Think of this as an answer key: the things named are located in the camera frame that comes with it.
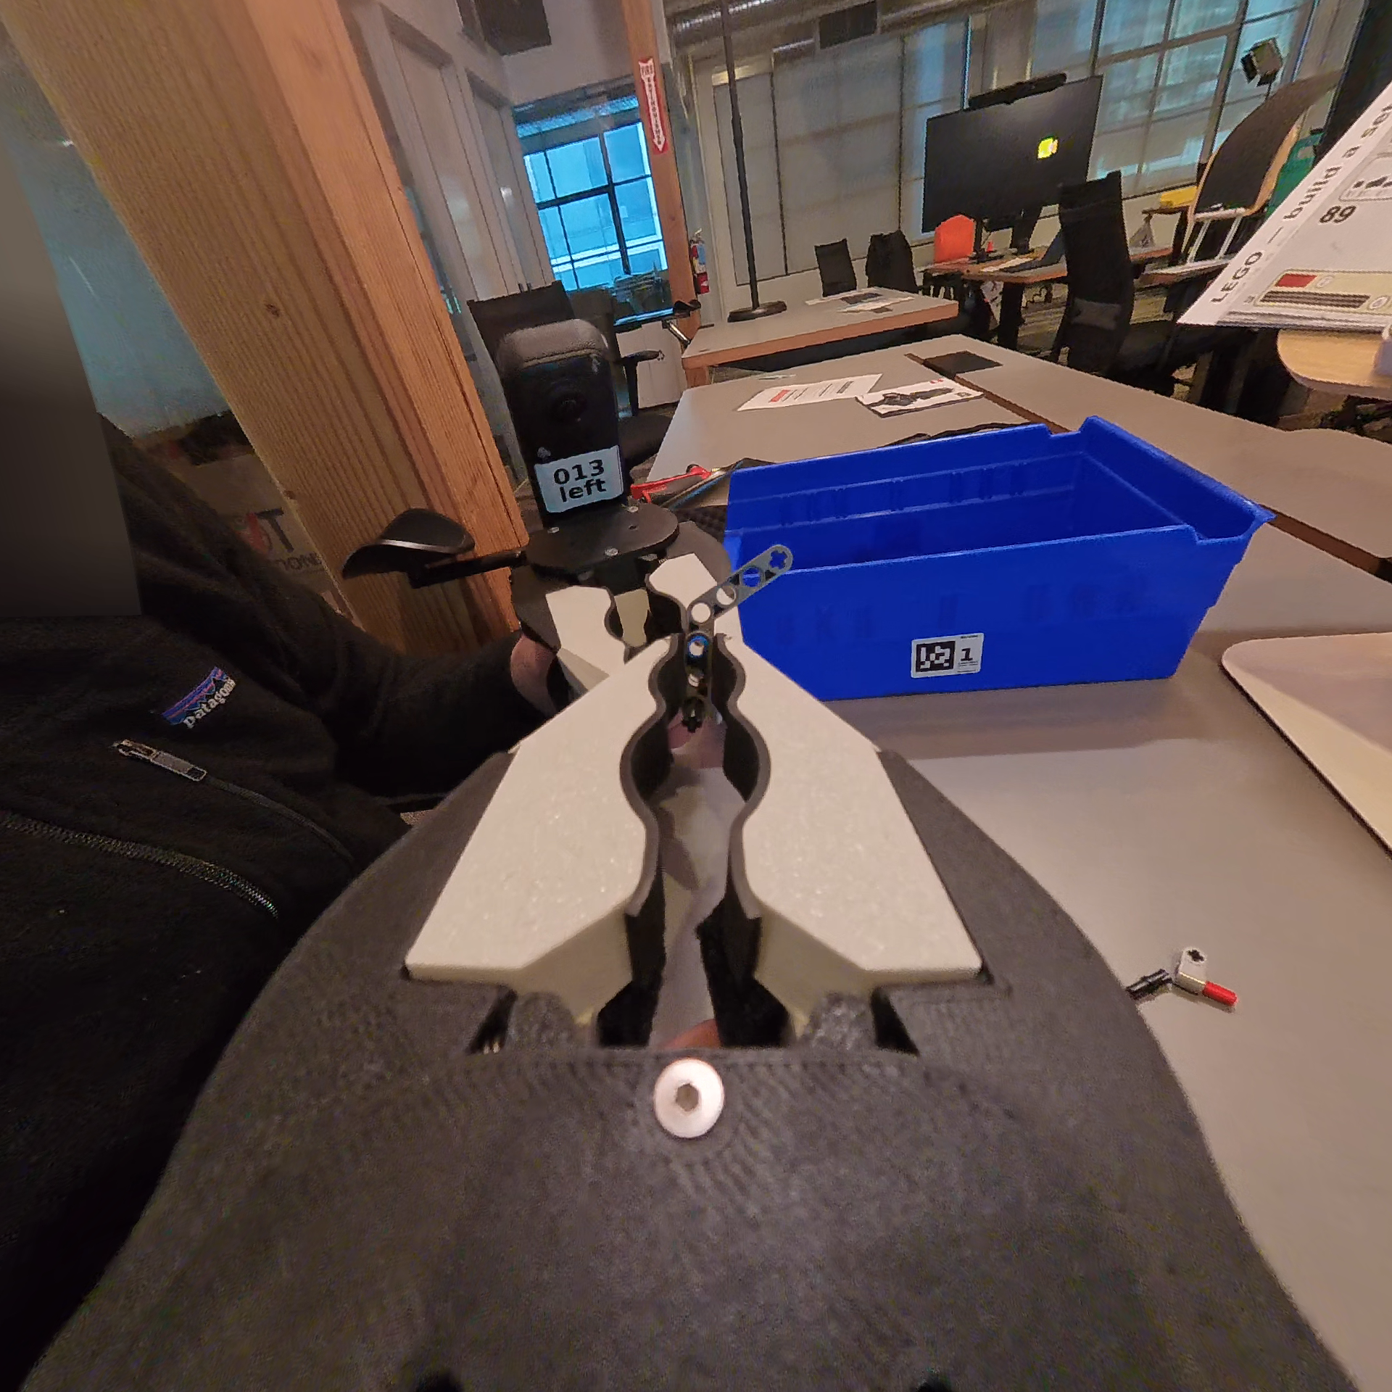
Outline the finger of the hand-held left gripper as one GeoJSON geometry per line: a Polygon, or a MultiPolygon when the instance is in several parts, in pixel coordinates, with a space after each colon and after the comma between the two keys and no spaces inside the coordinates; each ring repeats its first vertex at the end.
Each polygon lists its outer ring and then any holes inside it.
{"type": "Polygon", "coordinates": [[[666,558],[648,576],[648,644],[687,634],[691,606],[727,581],[692,553],[666,558]]]}
{"type": "Polygon", "coordinates": [[[598,586],[566,586],[547,597],[556,659],[573,692],[591,692],[648,647],[649,592],[616,597],[598,586]]]}

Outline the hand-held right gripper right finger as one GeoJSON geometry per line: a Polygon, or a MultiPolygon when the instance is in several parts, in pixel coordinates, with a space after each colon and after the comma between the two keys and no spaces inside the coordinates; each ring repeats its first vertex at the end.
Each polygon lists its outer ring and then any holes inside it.
{"type": "Polygon", "coordinates": [[[742,801],[719,945],[734,985],[780,1008],[784,1038],[827,998],[977,983],[981,950],[911,821],[913,768],[740,639],[717,639],[716,710],[742,801]]]}

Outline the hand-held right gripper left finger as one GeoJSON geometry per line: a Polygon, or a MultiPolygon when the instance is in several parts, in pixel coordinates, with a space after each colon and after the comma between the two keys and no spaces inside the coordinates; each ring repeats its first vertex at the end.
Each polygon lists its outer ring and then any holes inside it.
{"type": "Polygon", "coordinates": [[[666,969],[649,806],[684,693],[661,639],[523,740],[406,954],[414,982],[556,997],[601,1043],[644,1046],[666,969]]]}

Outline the grey bent toy beam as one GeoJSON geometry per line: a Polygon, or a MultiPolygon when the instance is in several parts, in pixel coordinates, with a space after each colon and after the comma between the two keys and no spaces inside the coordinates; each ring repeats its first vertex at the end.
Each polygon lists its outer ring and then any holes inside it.
{"type": "Polygon", "coordinates": [[[739,622],[739,609],[744,602],[755,597],[772,582],[787,576],[792,569],[793,556],[785,546],[774,546],[750,561],[737,566],[729,576],[730,581],[719,584],[712,592],[689,607],[689,632],[681,637],[681,659],[684,665],[684,697],[679,708],[686,703],[702,703],[706,707],[707,720],[717,717],[716,708],[716,662],[717,640],[740,637],[742,629],[739,622]],[[689,662],[684,654],[684,642],[691,634],[704,634],[709,639],[709,649],[701,662],[689,662]]]}

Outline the blue plastic bin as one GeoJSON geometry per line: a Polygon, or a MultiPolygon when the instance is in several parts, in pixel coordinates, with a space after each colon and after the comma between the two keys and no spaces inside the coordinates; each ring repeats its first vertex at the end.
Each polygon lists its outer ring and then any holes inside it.
{"type": "Polygon", "coordinates": [[[734,475],[742,639],[812,697],[1166,680],[1274,515],[1088,418],[734,475]]]}

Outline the person's left forearm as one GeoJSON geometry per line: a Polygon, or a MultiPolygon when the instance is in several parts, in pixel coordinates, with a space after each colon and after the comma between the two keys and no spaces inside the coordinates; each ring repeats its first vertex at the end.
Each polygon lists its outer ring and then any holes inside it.
{"type": "Polygon", "coordinates": [[[320,697],[341,775],[382,798],[442,795],[545,725],[512,685],[515,637],[447,657],[349,640],[320,697]]]}

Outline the person's left hand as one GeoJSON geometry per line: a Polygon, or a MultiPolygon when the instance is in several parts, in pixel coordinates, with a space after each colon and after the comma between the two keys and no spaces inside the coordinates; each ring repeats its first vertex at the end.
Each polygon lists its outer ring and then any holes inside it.
{"type": "Polygon", "coordinates": [[[518,632],[510,650],[510,680],[518,697],[545,718],[571,702],[571,689],[560,659],[543,644],[518,632]]]}

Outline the large paned window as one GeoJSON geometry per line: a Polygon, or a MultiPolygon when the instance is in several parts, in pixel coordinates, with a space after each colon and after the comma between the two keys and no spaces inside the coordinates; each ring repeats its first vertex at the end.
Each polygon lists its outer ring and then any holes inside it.
{"type": "Polygon", "coordinates": [[[666,243],[648,143],[634,118],[603,120],[523,143],[527,180],[552,276],[566,291],[614,291],[664,274],[666,243]]]}

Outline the red printed paper sheet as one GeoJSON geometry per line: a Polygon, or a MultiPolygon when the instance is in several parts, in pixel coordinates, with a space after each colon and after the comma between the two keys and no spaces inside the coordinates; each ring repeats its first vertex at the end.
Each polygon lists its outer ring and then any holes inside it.
{"type": "Polygon", "coordinates": [[[848,402],[853,405],[876,392],[880,374],[835,377],[817,382],[777,382],[752,395],[737,408],[739,413],[765,413],[800,407],[820,407],[848,402]]]}

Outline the black floor stand pole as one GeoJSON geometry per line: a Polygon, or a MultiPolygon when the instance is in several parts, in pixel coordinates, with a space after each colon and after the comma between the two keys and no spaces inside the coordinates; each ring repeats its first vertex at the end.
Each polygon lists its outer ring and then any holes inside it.
{"type": "Polygon", "coordinates": [[[777,153],[772,122],[772,75],[749,67],[714,85],[724,173],[726,211],[732,244],[735,287],[724,296],[727,321],[770,316],[762,302],[759,273],[780,278],[785,253],[777,191],[777,153]]]}

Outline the wooden edged desk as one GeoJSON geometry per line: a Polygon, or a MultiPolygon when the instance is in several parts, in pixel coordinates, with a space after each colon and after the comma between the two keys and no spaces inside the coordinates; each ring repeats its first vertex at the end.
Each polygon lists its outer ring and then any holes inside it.
{"type": "Polygon", "coordinates": [[[876,294],[855,306],[828,301],[787,307],[770,317],[704,326],[682,350],[686,387],[706,387],[711,372],[727,364],[822,349],[830,349],[832,359],[846,357],[865,339],[944,324],[958,311],[959,304],[949,299],[876,294]]]}

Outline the wide wooden pillar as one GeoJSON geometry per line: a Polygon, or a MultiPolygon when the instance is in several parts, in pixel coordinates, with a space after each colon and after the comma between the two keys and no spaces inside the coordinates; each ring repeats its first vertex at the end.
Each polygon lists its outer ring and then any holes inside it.
{"type": "Polygon", "coordinates": [[[411,508],[520,548],[339,6],[10,2],[3,26],[323,564],[411,508]]]}

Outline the paper sheet with dark figure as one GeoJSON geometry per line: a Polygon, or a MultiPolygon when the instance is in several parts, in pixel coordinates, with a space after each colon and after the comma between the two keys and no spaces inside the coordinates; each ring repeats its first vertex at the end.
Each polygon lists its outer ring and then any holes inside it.
{"type": "Polygon", "coordinates": [[[878,420],[929,412],[982,399],[982,394],[962,384],[934,377],[901,389],[863,394],[856,402],[878,420]]]}

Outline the white stand base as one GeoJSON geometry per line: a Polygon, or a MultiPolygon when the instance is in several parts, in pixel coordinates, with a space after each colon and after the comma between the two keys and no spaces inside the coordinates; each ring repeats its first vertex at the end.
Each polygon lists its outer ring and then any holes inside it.
{"type": "MultiPolygon", "coordinates": [[[[1286,329],[1281,364],[1310,390],[1390,397],[1390,332],[1286,329]]],[[[1390,846],[1390,635],[1252,639],[1223,655],[1228,679],[1367,831],[1390,846]]]]}

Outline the slim wooden post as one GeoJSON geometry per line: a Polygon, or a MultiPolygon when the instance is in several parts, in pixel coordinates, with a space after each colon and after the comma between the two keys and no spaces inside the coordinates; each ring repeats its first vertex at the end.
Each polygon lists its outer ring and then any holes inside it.
{"type": "Polygon", "coordinates": [[[663,65],[659,64],[654,6],[651,2],[619,2],[619,12],[629,49],[639,120],[646,138],[672,304],[687,306],[694,317],[699,314],[699,296],[691,269],[689,236],[672,148],[672,122],[668,110],[663,65]]]}

